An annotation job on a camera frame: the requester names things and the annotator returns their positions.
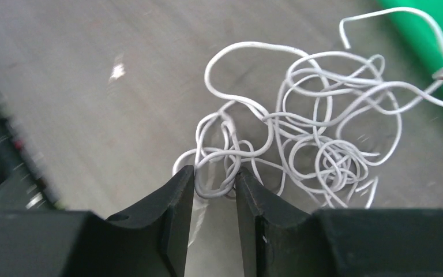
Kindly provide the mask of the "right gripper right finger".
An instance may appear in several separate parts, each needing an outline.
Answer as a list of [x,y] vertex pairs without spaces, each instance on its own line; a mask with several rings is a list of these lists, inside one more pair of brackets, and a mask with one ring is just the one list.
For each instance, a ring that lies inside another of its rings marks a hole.
[[443,276],[443,209],[301,211],[236,175],[246,276]]

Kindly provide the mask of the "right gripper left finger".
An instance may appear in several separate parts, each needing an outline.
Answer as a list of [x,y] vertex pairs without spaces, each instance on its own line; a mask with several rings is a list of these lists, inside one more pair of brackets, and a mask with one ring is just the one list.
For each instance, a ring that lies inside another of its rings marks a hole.
[[184,276],[194,168],[103,219],[0,209],[0,276]]

